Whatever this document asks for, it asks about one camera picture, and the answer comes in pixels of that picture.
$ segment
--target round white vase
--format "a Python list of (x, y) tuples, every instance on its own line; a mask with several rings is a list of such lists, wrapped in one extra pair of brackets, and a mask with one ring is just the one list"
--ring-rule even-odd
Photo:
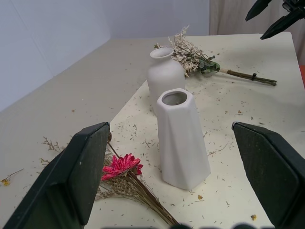
[(190, 190), (211, 173), (195, 99), (184, 89), (169, 90), (157, 112), (162, 178)]
[(185, 89), (183, 67), (171, 56), (173, 49), (159, 48), (151, 52), (153, 64), (148, 70), (147, 83), (154, 113), (160, 95), (175, 88)]

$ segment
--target white table surface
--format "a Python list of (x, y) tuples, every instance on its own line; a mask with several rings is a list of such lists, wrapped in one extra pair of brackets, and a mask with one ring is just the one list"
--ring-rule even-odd
[[(138, 89), (111, 122), (112, 145), (117, 152), (133, 153), (141, 159), (141, 163), (144, 164), (143, 179), (166, 209), (179, 222), (191, 227), (230, 228), (238, 222), (247, 222), (256, 227), (271, 225), (246, 178), (234, 133), (231, 130), (232, 122), (241, 121), (254, 125), (264, 123), (264, 127), (280, 133), (305, 157), (303, 151), (305, 92), (291, 34), (281, 33), (264, 41), (259, 37), (259, 34), (188, 37), (208, 55), (214, 54), (215, 61), (222, 67), (249, 74), (258, 73), (258, 76), (278, 81), (277, 87), (271, 87), (233, 76), (228, 77), (222, 73), (217, 73), (211, 78), (194, 77), (186, 80), (186, 89), (195, 96), (203, 133), (207, 132), (204, 138), (207, 151), (208, 153), (216, 151), (209, 156), (211, 175), (193, 189), (193, 193), (172, 187), (161, 180), (157, 118), (151, 111), (147, 82)], [(92, 86), (90, 83), (85, 84), (82, 93), (94, 94), (94, 90), (91, 90)], [(58, 91), (56, 89), (58, 86), (45, 96), (55, 96)], [(34, 98), (27, 103), (35, 107)], [(96, 120), (96, 117), (102, 113), (102, 108), (97, 108), (98, 105), (94, 102), (89, 102), (88, 105), (86, 110), (96, 112), (91, 119), (83, 111), (76, 113), (77, 110), (75, 114), (69, 110), (69, 113), (63, 111), (64, 114), (58, 115), (60, 110), (50, 108), (45, 117), (37, 116), (34, 119), (23, 117), (22, 110), (18, 110), (18, 107), (9, 110), (11, 113), (20, 111), (20, 115), (17, 117), (14, 115), (15, 122), (19, 125), (15, 125), (16, 128), (12, 130), (2, 123), (0, 133), (5, 130), (20, 131), (23, 137), (16, 134), (18, 137), (13, 141), (8, 138), (4, 138), (6, 141), (2, 139), (1, 144), (5, 147), (0, 146), (0, 149), (5, 149), (6, 152), (1, 151), (0, 157), (5, 160), (5, 169), (0, 168), (0, 171), (5, 175), (14, 172), (13, 168), (15, 170), (24, 168), (24, 171), (14, 178), (10, 186), (0, 187), (0, 215), (3, 215), (2, 213), (5, 215), (0, 217), (0, 225), (4, 225), (14, 211), (14, 207), (29, 190), (38, 176), (36, 172), (42, 170), (43, 166), (39, 158), (52, 159), (55, 155), (46, 151), (44, 145), (40, 144), (41, 137), (47, 136), (64, 145), (63, 143), (69, 141), (69, 135), (80, 130), (79, 124), (70, 124), (68, 127), (65, 126), (61, 133), (55, 133), (53, 130), (48, 132), (48, 129), (34, 132), (37, 128), (31, 128), (31, 124), (42, 125), (42, 121), (48, 119), (51, 120), (49, 126), (63, 124), (67, 116), (73, 115), (79, 115), (79, 120), (89, 119), (85, 122), (86, 125), (107, 121)], [(11, 119), (9, 113), (6, 113), (1, 121), (12, 122)], [(23, 127), (28, 128), (26, 136)], [(16, 147), (20, 141), (27, 149), (26, 152)], [(195, 202), (198, 200), (198, 195), (203, 197), (203, 202)], [(250, 217), (253, 214), (257, 215), (256, 221), (252, 221)], [(86, 228), (97, 229), (113, 225), (168, 227), (150, 209), (130, 200), (112, 198), (95, 202)]]

